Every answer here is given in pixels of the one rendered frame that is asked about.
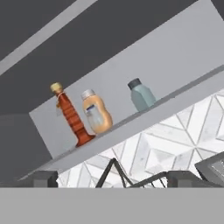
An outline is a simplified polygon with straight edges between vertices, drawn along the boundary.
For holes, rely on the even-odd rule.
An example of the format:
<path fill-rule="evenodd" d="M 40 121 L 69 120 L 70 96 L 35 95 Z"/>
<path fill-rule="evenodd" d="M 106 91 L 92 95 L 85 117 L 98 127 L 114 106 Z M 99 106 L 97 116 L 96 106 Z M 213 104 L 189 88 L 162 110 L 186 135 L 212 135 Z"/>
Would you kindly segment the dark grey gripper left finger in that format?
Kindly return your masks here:
<path fill-rule="evenodd" d="M 35 171 L 32 175 L 17 181 L 11 187 L 58 187 L 57 171 Z"/>

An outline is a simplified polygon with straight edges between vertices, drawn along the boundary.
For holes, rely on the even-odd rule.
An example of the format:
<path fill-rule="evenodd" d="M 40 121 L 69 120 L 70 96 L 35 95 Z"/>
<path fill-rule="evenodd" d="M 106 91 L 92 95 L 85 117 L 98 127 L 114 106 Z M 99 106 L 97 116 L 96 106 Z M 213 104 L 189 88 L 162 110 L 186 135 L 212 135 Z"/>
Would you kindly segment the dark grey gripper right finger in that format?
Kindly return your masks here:
<path fill-rule="evenodd" d="M 181 188 L 221 188 L 213 182 L 205 181 L 198 178 L 190 171 L 168 171 L 166 174 L 169 187 Z"/>

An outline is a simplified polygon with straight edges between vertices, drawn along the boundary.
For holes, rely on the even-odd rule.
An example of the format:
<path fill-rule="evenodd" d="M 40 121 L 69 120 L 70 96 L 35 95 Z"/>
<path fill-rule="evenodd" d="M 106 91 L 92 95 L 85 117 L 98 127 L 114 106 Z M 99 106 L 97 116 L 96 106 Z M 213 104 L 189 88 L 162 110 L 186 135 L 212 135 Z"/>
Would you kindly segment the red-brown ribbed sauce bottle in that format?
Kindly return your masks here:
<path fill-rule="evenodd" d="M 57 96 L 57 107 L 61 109 L 72 132 L 77 137 L 78 142 L 76 147 L 80 147 L 93 140 L 95 135 L 90 135 L 87 132 L 84 123 L 80 119 L 66 92 L 63 90 L 62 85 L 59 82 L 55 82 L 50 86 L 50 89 Z"/>

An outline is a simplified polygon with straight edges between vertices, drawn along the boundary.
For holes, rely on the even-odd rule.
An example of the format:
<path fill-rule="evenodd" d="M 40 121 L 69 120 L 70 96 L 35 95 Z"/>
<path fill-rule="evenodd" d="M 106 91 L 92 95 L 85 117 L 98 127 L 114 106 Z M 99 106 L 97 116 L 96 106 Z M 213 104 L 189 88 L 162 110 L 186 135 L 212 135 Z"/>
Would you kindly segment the orange condiment bottle silver cap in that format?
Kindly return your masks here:
<path fill-rule="evenodd" d="M 88 89 L 81 94 L 81 99 L 84 114 L 93 132 L 101 134 L 109 130 L 113 125 L 113 120 L 102 98 L 94 90 Z"/>

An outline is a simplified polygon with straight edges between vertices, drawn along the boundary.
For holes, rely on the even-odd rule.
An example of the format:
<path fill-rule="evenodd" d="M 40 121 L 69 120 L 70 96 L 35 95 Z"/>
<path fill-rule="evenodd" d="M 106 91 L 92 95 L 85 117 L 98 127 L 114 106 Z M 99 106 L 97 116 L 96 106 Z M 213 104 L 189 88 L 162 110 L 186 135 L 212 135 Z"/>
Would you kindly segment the pale blue shaker dark cap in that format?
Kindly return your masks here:
<path fill-rule="evenodd" d="M 148 109 L 156 102 L 154 94 L 139 78 L 130 81 L 128 87 L 130 89 L 131 100 L 138 111 Z"/>

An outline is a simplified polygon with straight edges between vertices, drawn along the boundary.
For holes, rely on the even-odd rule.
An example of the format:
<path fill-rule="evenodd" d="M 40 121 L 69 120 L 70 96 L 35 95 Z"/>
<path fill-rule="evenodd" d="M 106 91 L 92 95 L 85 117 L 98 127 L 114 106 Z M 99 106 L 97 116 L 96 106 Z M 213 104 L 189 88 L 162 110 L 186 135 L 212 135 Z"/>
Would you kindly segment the grey open wall cabinet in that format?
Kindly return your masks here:
<path fill-rule="evenodd" d="M 138 111 L 135 78 L 156 102 Z M 0 183 L 63 172 L 224 86 L 224 0 L 76 0 L 0 59 Z M 93 89 L 113 127 L 84 146 L 57 109 L 59 82 L 75 107 Z"/>

